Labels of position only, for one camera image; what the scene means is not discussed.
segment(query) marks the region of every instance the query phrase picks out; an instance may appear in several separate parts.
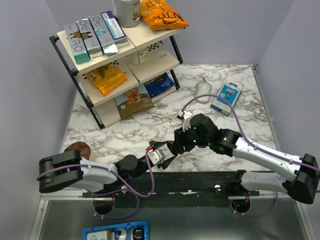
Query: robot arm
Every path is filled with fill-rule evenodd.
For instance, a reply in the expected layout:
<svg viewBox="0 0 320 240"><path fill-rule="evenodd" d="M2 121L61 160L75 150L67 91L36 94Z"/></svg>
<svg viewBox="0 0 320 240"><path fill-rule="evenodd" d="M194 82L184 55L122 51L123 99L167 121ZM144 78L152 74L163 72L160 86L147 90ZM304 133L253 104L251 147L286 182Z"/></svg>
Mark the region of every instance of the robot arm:
<svg viewBox="0 0 320 240"><path fill-rule="evenodd" d="M177 155L189 152L195 146L209 147L217 154L245 159L273 171L250 172L243 170L237 172L234 175L235 179L229 179L223 184L223 191L227 195L240 196L248 191L267 190L287 193L302 203L313 203L320 179L319 174L314 170L261 152L257 149L258 144L254 141L251 142L256 147L248 144L239 132L218 129L212 120L203 114L193 116L186 111L181 113L179 118L183 123L181 128L174 131L174 141L151 141L149 143L147 155L151 167L158 166L158 168L166 169ZM302 158L267 147L263 147L263 149L297 162L318 167L316 159L309 154ZM72 164L81 164L82 166L52 171L61 166ZM66 187L73 187L99 193L121 187L122 183L114 174L103 169L89 167L91 164L108 168L127 181L129 178L140 177L149 169L146 156L138 159L134 155L127 155L115 164L104 165L81 158L77 151L69 151L44 158L39 162L40 174L51 171L51 173L39 178L39 191L51 193Z"/></svg>

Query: orange snack bag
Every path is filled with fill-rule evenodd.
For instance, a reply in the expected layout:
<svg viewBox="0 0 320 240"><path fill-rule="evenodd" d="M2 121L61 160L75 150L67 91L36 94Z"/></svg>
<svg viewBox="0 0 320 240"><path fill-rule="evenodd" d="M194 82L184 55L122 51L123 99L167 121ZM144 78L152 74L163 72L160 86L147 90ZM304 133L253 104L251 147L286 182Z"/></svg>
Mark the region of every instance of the orange snack bag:
<svg viewBox="0 0 320 240"><path fill-rule="evenodd" d="M85 75L104 96L127 80L125 74L117 66L110 66L110 63L89 71Z"/></svg>
<svg viewBox="0 0 320 240"><path fill-rule="evenodd" d="M140 0L141 15L151 30L183 29L188 22L166 0Z"/></svg>

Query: black shelf leg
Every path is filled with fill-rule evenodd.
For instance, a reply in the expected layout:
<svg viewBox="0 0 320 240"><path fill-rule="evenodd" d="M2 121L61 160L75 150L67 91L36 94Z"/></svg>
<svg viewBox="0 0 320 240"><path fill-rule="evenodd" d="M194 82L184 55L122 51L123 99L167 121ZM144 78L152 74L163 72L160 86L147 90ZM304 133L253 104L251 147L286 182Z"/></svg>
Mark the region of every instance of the black shelf leg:
<svg viewBox="0 0 320 240"><path fill-rule="evenodd" d="M59 40L59 37L58 37L58 36L51 36L51 37L49 37L49 39L50 39L50 42L52 43L52 45L53 45L56 53L58 54L61 62L63 63L66 71L67 71L68 74L70 75L70 78L72 79L72 81L73 81L76 89L77 89L78 92L80 93L80 95L81 95L81 97L82 97L82 99L83 99L86 107L90 110L90 112L91 112L94 120L95 120L96 123L98 124L99 128L100 128L100 129L103 129L105 126L99 122L96 114L95 114L94 111L91 109L91 108L94 106L93 103L86 98L84 92L81 90L81 87L80 87L78 81L77 81L76 78L75 78L75 76L79 73L78 70L77 70L77 69L72 69L72 70L70 69L70 67L68 66L68 64L67 64L67 62L66 62L66 60L65 60L65 58L64 58L64 56L62 55L60 49L59 49L58 46L57 46L57 41Z"/></svg>
<svg viewBox="0 0 320 240"><path fill-rule="evenodd" d="M170 70L170 73L171 73L172 78L173 78L173 81L174 81L174 83L175 83L175 89L178 90L178 89L180 88L180 84L179 84L179 82L178 82L176 73L175 73L175 71L174 71L173 69Z"/></svg>
<svg viewBox="0 0 320 240"><path fill-rule="evenodd" d="M174 36L171 36L170 37L170 41L172 43L172 46L173 46L173 49L174 49L174 52L175 52L175 55L176 57L178 58L179 60L179 63L182 64L184 62L184 60L182 59L182 56L180 54L180 51L179 51L179 48L178 48L178 45L177 45L177 42L176 42L176 39Z"/></svg>

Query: marble tabletop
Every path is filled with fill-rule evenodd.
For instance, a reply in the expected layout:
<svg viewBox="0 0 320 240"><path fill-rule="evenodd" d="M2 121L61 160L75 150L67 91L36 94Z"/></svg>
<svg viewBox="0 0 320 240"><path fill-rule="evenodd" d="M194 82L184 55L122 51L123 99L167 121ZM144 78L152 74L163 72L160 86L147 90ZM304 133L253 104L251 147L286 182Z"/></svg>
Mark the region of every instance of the marble tabletop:
<svg viewBox="0 0 320 240"><path fill-rule="evenodd" d="M217 93L223 82L233 82L242 89L235 111L246 135L259 144L276 149L266 111L258 87L248 65L180 65L174 69L181 88L155 103L155 108L138 113L108 128L99 129L79 93L75 98L64 148L83 141L96 155L98 163L115 163L133 154L138 158L145 154L150 140L174 139L174 130L181 127L177 113L193 98L196 83L205 77ZM210 108L210 104L193 102L187 110L193 114L209 116L218 128L239 131L233 114L223 115ZM261 171L265 170L250 161L214 153L209 148L194 148L178 156L165 170L189 171Z"/></svg>

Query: wall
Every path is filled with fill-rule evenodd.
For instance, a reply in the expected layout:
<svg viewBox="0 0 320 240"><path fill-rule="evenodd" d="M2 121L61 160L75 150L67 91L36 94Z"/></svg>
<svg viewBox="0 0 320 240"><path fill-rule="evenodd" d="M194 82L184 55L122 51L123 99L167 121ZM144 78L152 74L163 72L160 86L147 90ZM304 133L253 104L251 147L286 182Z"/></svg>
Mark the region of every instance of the wall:
<svg viewBox="0 0 320 240"><path fill-rule="evenodd" d="M257 74L282 151L320 159L320 1L295 0ZM320 239L320 196L307 206Z"/></svg>
<svg viewBox="0 0 320 240"><path fill-rule="evenodd" d="M112 0L45 1L60 29L112 10ZM186 64L257 64L294 0L167 1L190 23L176 36Z"/></svg>
<svg viewBox="0 0 320 240"><path fill-rule="evenodd" d="M74 86L49 36L43 0L4 0L0 16L0 238L27 240L40 194L41 158L58 153Z"/></svg>

